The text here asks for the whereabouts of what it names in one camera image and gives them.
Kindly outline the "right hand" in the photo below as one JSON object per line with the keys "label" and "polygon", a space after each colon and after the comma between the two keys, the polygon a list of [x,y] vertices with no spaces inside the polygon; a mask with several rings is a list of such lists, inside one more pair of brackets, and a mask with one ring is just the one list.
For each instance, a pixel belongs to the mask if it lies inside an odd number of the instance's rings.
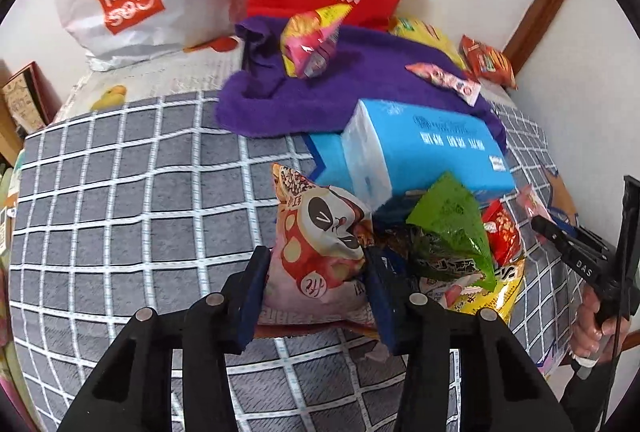
{"label": "right hand", "polygon": [[597,312],[600,311],[600,299],[590,285],[582,289],[582,303],[579,304],[576,320],[572,326],[570,350],[575,356],[588,358],[593,354],[599,355],[600,363],[607,363],[614,355],[614,332],[616,318],[612,317],[603,324],[596,322]]}

